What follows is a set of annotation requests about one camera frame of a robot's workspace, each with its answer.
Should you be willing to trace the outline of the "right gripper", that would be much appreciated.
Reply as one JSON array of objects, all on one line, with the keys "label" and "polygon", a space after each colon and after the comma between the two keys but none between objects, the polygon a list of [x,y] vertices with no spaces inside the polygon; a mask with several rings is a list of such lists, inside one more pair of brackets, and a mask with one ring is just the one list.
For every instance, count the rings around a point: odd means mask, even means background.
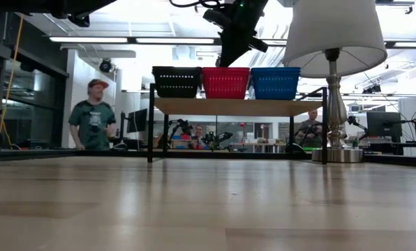
[{"label": "right gripper", "polygon": [[266,52],[268,45],[257,38],[258,21],[264,17],[269,0],[234,0],[207,10],[203,18],[221,28],[219,66],[230,66],[239,57],[255,49]]}]

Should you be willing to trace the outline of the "black plastic basket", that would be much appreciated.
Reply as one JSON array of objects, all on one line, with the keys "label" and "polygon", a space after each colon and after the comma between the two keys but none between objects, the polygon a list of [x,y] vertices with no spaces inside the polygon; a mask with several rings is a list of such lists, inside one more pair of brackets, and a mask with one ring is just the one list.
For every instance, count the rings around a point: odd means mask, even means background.
[{"label": "black plastic basket", "polygon": [[160,98],[194,98],[202,83],[202,71],[152,73]]},{"label": "black plastic basket", "polygon": [[201,67],[174,67],[174,66],[153,66],[152,72],[181,72],[181,71],[201,71]]}]

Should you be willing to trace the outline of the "wooden shelf with black legs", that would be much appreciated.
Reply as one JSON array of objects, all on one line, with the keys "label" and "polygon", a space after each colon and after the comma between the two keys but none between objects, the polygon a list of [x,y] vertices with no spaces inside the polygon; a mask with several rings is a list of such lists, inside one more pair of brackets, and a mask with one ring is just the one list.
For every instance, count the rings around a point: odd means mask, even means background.
[{"label": "wooden shelf with black legs", "polygon": [[[240,99],[197,99],[197,98],[157,98],[155,85],[149,90],[148,150],[147,161],[153,158],[214,158],[232,160],[306,160],[308,154],[295,149],[295,117],[315,108],[323,109],[322,147],[327,147],[327,89],[321,87],[296,100],[240,100]],[[159,152],[153,150],[154,109],[164,114],[163,137],[168,135],[170,115],[202,116],[268,116],[290,119],[289,143],[284,153],[227,153],[168,151],[164,144]]]}]

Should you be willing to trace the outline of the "person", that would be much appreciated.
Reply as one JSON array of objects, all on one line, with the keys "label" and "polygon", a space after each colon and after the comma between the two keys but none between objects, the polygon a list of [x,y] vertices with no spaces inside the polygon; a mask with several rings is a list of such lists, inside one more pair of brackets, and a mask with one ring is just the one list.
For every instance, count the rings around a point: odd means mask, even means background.
[{"label": "person", "polygon": [[309,118],[303,121],[298,128],[295,141],[301,147],[320,148],[322,146],[322,124],[317,121],[316,109],[308,112]]},{"label": "person", "polygon": [[112,107],[103,101],[109,84],[93,79],[87,85],[88,98],[76,104],[68,118],[70,134],[78,150],[108,150],[116,124]]},{"label": "person", "polygon": [[203,142],[203,127],[201,125],[196,125],[194,133],[191,136],[191,143],[189,144],[191,149],[205,149],[207,145]]}]

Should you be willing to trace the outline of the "white cylindrical lamp shade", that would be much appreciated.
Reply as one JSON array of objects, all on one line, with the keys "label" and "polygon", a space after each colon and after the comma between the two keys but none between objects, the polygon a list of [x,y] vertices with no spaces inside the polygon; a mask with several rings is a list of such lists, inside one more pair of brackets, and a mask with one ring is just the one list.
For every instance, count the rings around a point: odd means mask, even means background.
[{"label": "white cylindrical lamp shade", "polygon": [[321,149],[312,152],[322,163],[358,163],[363,151],[344,142],[347,110],[340,92],[342,77],[362,73],[387,59],[375,0],[297,0],[293,6],[285,54],[286,67],[303,78],[326,79],[326,125]]}]

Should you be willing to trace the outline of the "black computer monitor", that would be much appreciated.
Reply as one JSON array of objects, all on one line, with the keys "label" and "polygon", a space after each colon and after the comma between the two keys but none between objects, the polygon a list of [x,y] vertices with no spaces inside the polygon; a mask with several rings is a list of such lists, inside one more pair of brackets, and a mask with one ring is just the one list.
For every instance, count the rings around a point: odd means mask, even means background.
[{"label": "black computer monitor", "polygon": [[143,143],[141,140],[127,138],[124,134],[144,132],[146,130],[147,115],[148,109],[141,109],[129,114],[121,113],[120,139],[128,150],[140,150],[142,148]]},{"label": "black computer monitor", "polygon": [[400,137],[401,115],[396,112],[367,112],[367,135],[372,137]]}]

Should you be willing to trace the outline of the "black round ceiling device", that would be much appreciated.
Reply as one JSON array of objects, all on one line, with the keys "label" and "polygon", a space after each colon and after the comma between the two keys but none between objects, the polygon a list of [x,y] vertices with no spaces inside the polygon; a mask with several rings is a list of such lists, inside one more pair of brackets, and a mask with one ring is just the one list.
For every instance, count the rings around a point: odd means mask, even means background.
[{"label": "black round ceiling device", "polygon": [[102,73],[110,73],[112,71],[112,68],[113,66],[112,66],[111,59],[108,59],[108,58],[103,59],[101,61],[101,64],[99,65],[99,70]]}]

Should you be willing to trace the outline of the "black aluminium table frame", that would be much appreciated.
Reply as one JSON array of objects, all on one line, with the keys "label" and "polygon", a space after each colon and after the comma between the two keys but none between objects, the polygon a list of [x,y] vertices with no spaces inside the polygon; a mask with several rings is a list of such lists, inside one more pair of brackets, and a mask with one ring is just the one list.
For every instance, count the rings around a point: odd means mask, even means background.
[{"label": "black aluminium table frame", "polygon": [[[146,158],[146,151],[80,151],[74,149],[62,150],[0,150],[0,161],[28,160],[41,158],[60,157],[126,157]],[[238,160],[309,160],[311,155],[307,153],[231,153],[220,151],[168,151],[166,153],[155,150],[153,158],[201,158],[201,159],[238,159]],[[373,162],[385,165],[401,165],[416,167],[416,157],[400,155],[366,155],[365,162]]]}]

